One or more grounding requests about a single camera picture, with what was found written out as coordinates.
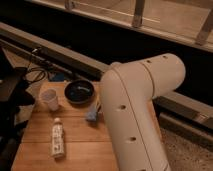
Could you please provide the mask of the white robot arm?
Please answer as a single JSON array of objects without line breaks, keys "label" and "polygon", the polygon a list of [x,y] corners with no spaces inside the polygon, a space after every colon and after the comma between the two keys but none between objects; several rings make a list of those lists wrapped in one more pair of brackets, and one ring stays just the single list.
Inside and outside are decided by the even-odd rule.
[{"label": "white robot arm", "polygon": [[178,88],[182,60],[167,53],[113,63],[100,81],[100,101],[119,171],[171,171],[148,103]]}]

